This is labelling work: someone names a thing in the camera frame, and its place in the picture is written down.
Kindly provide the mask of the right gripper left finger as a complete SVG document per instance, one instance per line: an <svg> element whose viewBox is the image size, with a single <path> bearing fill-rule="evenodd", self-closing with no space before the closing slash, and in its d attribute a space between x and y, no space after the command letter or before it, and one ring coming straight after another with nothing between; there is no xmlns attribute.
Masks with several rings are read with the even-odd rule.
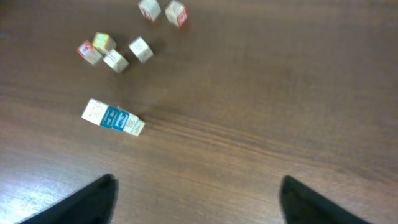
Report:
<svg viewBox="0 0 398 224"><path fill-rule="evenodd" d="M105 174L22 224L109 224L118 191L118 179Z"/></svg>

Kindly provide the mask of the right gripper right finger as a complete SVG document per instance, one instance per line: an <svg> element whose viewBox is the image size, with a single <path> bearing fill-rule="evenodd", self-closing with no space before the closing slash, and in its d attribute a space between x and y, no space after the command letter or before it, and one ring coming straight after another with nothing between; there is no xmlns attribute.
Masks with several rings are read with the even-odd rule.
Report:
<svg viewBox="0 0 398 224"><path fill-rule="evenodd" d="M279 202L286 224L369 224L289 175L282 179Z"/></svg>

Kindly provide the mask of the wooden block yellow K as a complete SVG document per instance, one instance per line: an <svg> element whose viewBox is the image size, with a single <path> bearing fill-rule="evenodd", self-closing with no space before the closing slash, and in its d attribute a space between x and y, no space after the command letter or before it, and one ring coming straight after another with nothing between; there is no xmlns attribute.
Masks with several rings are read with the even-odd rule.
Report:
<svg viewBox="0 0 398 224"><path fill-rule="evenodd" d="M119 109L92 98L81 117L95 125L111 129L120 113Z"/></svg>

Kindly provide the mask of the wooden block red U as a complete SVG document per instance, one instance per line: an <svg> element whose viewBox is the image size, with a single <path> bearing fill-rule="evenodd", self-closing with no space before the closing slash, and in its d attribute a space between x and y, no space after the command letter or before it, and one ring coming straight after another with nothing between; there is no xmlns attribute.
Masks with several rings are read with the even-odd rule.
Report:
<svg viewBox="0 0 398 224"><path fill-rule="evenodd" d="M143 122L142 120L139 119L135 123L134 127L129 131L129 134L133 135L133 136L140 135L141 131L144 129L144 126L145 126L145 122Z"/></svg>

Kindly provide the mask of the wooden block blue side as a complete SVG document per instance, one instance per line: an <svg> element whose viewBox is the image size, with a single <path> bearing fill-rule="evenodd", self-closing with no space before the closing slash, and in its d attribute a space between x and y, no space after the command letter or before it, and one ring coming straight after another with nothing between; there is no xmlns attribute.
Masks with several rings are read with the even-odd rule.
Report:
<svg viewBox="0 0 398 224"><path fill-rule="evenodd" d="M119 114L117 115L112 128L118 131L122 131L127 124L127 121L130 117L130 113L119 107L117 107L117 110L119 111Z"/></svg>

